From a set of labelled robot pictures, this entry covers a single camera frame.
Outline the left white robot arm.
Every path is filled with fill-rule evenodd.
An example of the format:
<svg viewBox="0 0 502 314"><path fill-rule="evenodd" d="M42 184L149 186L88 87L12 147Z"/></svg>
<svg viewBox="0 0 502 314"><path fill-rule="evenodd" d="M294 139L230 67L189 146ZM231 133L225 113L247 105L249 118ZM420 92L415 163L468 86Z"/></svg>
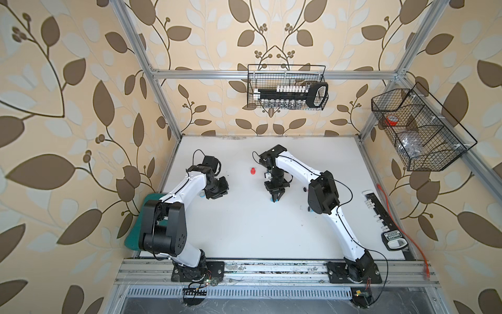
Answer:
<svg viewBox="0 0 502 314"><path fill-rule="evenodd" d="M188 242L186 208L201 192L215 200L226 195L228 189L225 177L189 172L171 192L143 206L139 249L155 256L165 254L177 264L198 268L203 252Z"/></svg>

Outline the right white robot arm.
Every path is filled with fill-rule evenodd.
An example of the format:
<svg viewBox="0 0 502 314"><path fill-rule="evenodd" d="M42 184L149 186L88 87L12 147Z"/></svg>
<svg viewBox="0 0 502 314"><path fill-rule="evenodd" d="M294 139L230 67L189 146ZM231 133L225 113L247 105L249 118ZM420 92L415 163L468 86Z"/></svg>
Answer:
<svg viewBox="0 0 502 314"><path fill-rule="evenodd" d="M315 170L288 151L280 149L260 154L259 163L267 169L265 188L272 201L279 201L285 194L290 183L284 178L284 174L290 174L307 189L307 205L310 210L319 215L327 215L332 221L346 263L361 268L368 268L374 263L371 254L359 243L341 211L339 192L331 172Z"/></svg>

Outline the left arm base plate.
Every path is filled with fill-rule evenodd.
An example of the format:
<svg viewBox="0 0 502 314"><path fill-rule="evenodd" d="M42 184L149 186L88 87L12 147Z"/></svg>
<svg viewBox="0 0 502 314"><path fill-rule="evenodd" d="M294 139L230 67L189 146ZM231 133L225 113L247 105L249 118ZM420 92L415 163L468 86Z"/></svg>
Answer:
<svg viewBox="0 0 502 314"><path fill-rule="evenodd" d="M197 267L190 268L173 262L171 281L177 283L204 283L218 285L225 273L225 263L221 261L201 260Z"/></svg>

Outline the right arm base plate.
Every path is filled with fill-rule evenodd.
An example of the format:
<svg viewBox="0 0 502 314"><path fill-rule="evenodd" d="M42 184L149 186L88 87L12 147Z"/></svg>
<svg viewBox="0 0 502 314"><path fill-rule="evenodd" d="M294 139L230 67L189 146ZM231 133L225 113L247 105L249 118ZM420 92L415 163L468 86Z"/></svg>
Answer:
<svg viewBox="0 0 502 314"><path fill-rule="evenodd" d="M329 282L332 284L382 284L378 266L372 263L368 267L360 268L356 264L329 261L326 264Z"/></svg>

